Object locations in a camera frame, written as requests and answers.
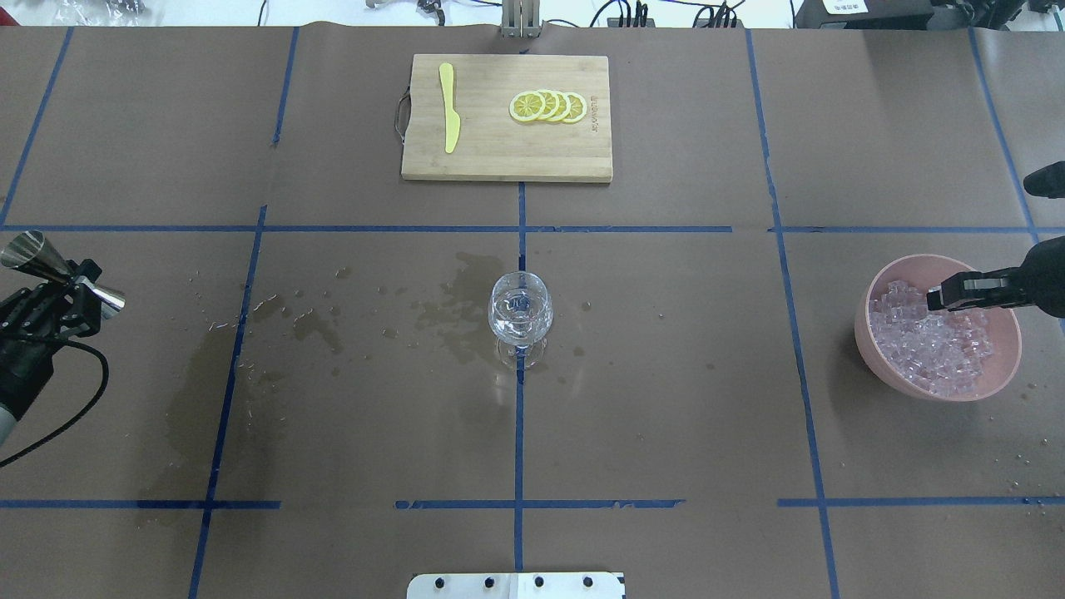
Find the metal jigger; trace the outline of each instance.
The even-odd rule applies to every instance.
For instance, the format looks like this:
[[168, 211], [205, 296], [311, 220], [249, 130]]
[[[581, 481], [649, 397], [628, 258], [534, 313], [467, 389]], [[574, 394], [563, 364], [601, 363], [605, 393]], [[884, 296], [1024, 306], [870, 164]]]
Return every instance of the metal jigger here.
[[26, 231], [16, 237], [0, 252], [0, 264], [60, 285], [85, 286], [100, 301], [100, 317], [104, 320], [126, 307], [122, 292], [96, 284], [85, 276], [75, 278], [73, 268], [40, 231]]

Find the wine glass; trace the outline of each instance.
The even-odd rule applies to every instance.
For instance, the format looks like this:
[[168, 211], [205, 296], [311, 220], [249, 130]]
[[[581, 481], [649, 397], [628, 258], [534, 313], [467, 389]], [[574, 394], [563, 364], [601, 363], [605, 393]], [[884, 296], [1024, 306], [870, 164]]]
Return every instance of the wine glass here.
[[503, 363], [528, 369], [543, 357], [547, 349], [544, 337], [555, 319], [543, 279], [525, 271], [503, 275], [492, 287], [488, 313]]

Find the yellow plastic knife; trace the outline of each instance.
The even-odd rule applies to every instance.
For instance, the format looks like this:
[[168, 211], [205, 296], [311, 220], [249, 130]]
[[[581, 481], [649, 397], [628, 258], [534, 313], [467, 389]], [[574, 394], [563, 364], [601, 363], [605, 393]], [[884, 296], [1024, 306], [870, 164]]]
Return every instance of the yellow plastic knife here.
[[455, 112], [455, 67], [452, 63], [440, 64], [440, 86], [444, 90], [444, 151], [452, 153], [462, 128], [462, 118]]

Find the blue tape line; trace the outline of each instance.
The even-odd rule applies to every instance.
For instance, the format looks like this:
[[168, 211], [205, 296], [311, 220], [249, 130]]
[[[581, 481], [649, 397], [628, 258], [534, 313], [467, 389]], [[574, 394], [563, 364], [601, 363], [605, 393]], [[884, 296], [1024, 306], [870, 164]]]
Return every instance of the blue tape line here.
[[289, 102], [289, 83], [292, 82], [292, 65], [296, 61], [296, 42], [299, 39], [299, 28], [292, 28], [292, 42], [289, 43], [289, 64], [284, 67], [284, 85], [281, 86], [281, 101], [277, 107], [277, 127], [274, 129], [273, 144], [281, 141], [281, 126], [284, 124], [284, 107]]
[[731, 233], [732, 227], [727, 226], [618, 226], [618, 225], [595, 225], [595, 226], [551, 226], [541, 225], [528, 227], [528, 232], [534, 233]]
[[3, 207], [0, 208], [0, 225], [7, 221], [7, 212], [15, 201], [15, 192], [18, 191], [18, 181], [22, 178], [22, 169], [26, 161], [30, 158], [30, 149], [33, 141], [37, 136], [37, 129], [40, 128], [40, 120], [45, 116], [45, 109], [48, 108], [48, 99], [52, 97], [52, 90], [55, 88], [55, 80], [63, 68], [63, 60], [66, 58], [67, 48], [70, 47], [70, 37], [73, 36], [73, 28], [68, 27], [66, 35], [63, 37], [63, 45], [60, 47], [60, 54], [55, 56], [55, 66], [52, 67], [52, 75], [48, 78], [48, 85], [45, 86], [45, 95], [40, 98], [40, 106], [37, 107], [37, 115], [33, 117], [33, 125], [30, 127], [30, 134], [26, 136], [26, 145], [22, 146], [22, 156], [18, 158], [18, 165], [15, 166], [15, 175], [11, 178], [11, 187], [7, 188], [7, 197], [4, 198]]
[[[1027, 233], [1027, 227], [784, 227], [786, 233]], [[775, 232], [776, 227], [768, 229]]]
[[[211, 477], [207, 485], [207, 501], [213, 502], [218, 487], [218, 471], [222, 469], [222, 455], [226, 446], [226, 431], [229, 426], [229, 411], [233, 404], [233, 390], [236, 387], [236, 365], [244, 346], [244, 330], [248, 322], [248, 306], [251, 304], [251, 288], [256, 282], [256, 269], [259, 266], [259, 248], [263, 239], [263, 227], [266, 224], [266, 207], [259, 209], [259, 222], [256, 224], [256, 239], [251, 244], [251, 258], [248, 260], [248, 275], [244, 280], [244, 297], [241, 300], [241, 317], [236, 325], [236, 338], [233, 340], [233, 352], [229, 358], [229, 377], [226, 381], [226, 395], [222, 402], [222, 416], [218, 419], [218, 435], [214, 441], [214, 457], [211, 458]], [[196, 546], [196, 561], [193, 564], [193, 577], [189, 586], [189, 598], [195, 599], [199, 588], [200, 571], [203, 568], [203, 552], [207, 549], [207, 538], [211, 530], [211, 509], [203, 511], [203, 522], [200, 527], [200, 538]]]
[[513, 226], [448, 225], [269, 225], [266, 232], [398, 232], [398, 233], [513, 233]]
[[[523, 499], [521, 506], [522, 511], [624, 509], [626, 507], [635, 509], [672, 509], [685, 501], [684, 499]], [[395, 502], [396, 509], [513, 509], [517, 505], [517, 501], [509, 499], [450, 499]]]
[[683, 499], [547, 499], [525, 500], [526, 509], [672, 509]]
[[3, 225], [4, 231], [65, 231], [65, 232], [252, 232], [255, 225]]
[[417, 500], [397, 501], [396, 509], [513, 509], [514, 502], [509, 499], [452, 499], [452, 500]]
[[196, 599], [199, 594], [199, 578], [203, 571], [203, 556], [207, 554], [207, 536], [211, 530], [210, 509], [203, 511], [203, 518], [200, 520], [200, 538], [196, 543], [196, 560], [193, 562], [193, 576], [189, 581], [189, 599]]
[[[796, 318], [794, 296], [791, 291], [791, 273], [788, 270], [787, 249], [784, 245], [784, 226], [781, 221], [781, 209], [776, 198], [776, 184], [769, 161], [769, 134], [766, 130], [766, 115], [761, 103], [761, 87], [758, 84], [758, 66], [754, 58], [754, 38], [750, 29], [744, 29], [747, 35], [747, 55], [751, 66], [751, 85], [754, 88], [754, 108], [758, 115], [758, 133], [761, 137], [761, 157], [766, 165], [766, 184], [772, 199], [773, 228], [776, 233], [776, 252], [781, 260], [781, 274], [784, 278], [784, 296], [788, 305], [788, 320], [791, 325], [791, 343], [794, 347], [796, 368], [799, 371], [799, 385], [802, 389], [803, 409], [806, 414], [806, 442], [809, 448], [809, 462], [814, 471], [814, 488], [818, 499], [824, 498], [824, 482], [821, 479], [821, 458], [817, 450], [817, 433], [814, 430], [814, 410], [809, 403], [809, 388], [806, 384], [806, 366], [803, 361], [802, 339], [799, 336], [799, 320]], [[836, 578], [836, 558], [832, 547], [832, 531], [829, 528], [829, 511], [819, 507], [821, 520], [821, 540], [824, 545], [824, 562], [828, 568], [829, 588], [833, 599], [839, 599], [839, 582]]]
[[1025, 215], [1025, 224], [1028, 225], [1028, 232], [1032, 236], [1032, 243], [1039, 243], [1039, 236], [1035, 232], [1035, 222], [1032, 220], [1032, 212], [1028, 208], [1028, 199], [1025, 197], [1025, 190], [1017, 177], [1017, 167], [1013, 162], [1013, 155], [1010, 146], [1005, 143], [1005, 134], [1002, 132], [1002, 124], [998, 118], [998, 111], [995, 109], [995, 101], [992, 99], [990, 88], [987, 86], [987, 78], [984, 76], [984, 61], [980, 58], [980, 46], [977, 44], [977, 30], [969, 28], [969, 47], [972, 49], [972, 60], [977, 65], [977, 75], [980, 78], [980, 88], [984, 93], [984, 101], [987, 103], [987, 112], [992, 117], [992, 125], [995, 126], [995, 134], [998, 136], [999, 146], [1002, 148], [1002, 157], [1005, 158], [1005, 165], [1010, 169], [1010, 179], [1013, 190], [1017, 193], [1017, 203], [1020, 205], [1020, 212]]
[[266, 207], [259, 209], [259, 222], [256, 225], [256, 239], [251, 244], [251, 259], [248, 261], [248, 275], [244, 281], [244, 297], [241, 300], [241, 317], [236, 324], [236, 338], [233, 339], [233, 353], [229, 359], [229, 378], [226, 381], [226, 395], [222, 402], [222, 417], [218, 421], [218, 435], [214, 442], [214, 457], [211, 459], [211, 479], [207, 486], [207, 500], [214, 501], [215, 489], [218, 486], [218, 470], [222, 466], [222, 454], [226, 446], [226, 431], [229, 426], [229, 410], [233, 403], [233, 390], [236, 387], [236, 366], [244, 346], [244, 330], [247, 327], [248, 307], [251, 305], [251, 288], [256, 282], [256, 269], [259, 266], [259, 247], [263, 240], [263, 227], [266, 223]]
[[525, 270], [525, 181], [518, 183], [518, 270]]
[[525, 502], [525, 356], [518, 355], [517, 401], [514, 404], [514, 571], [525, 567], [523, 556], [524, 502]]
[[921, 507], [935, 505], [1065, 505], [1065, 497], [842, 497], [779, 499], [777, 507]]
[[280, 501], [2, 499], [0, 509], [280, 509]]

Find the lemon slice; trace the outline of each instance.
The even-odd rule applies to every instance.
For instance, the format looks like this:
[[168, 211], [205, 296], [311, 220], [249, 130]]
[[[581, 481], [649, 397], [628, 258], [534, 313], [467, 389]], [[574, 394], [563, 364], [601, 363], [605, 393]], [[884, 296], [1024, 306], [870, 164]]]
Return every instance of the lemon slice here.
[[555, 113], [558, 112], [558, 108], [561, 106], [561, 95], [554, 90], [537, 90], [536, 92], [543, 96], [543, 100], [546, 103], [543, 113], [537, 117], [537, 120], [547, 120], [552, 116], [555, 116]]
[[569, 92], [557, 92], [556, 95], [558, 96], [558, 108], [555, 109], [554, 114], [547, 117], [546, 120], [548, 123], [558, 123], [570, 114], [572, 101], [570, 100]]
[[539, 118], [546, 108], [547, 100], [540, 92], [522, 92], [510, 100], [510, 116], [519, 123], [529, 123]]
[[585, 97], [580, 94], [574, 94], [573, 92], [566, 93], [566, 99], [570, 103], [569, 113], [562, 118], [562, 123], [574, 124], [579, 122], [588, 113], [588, 102]]

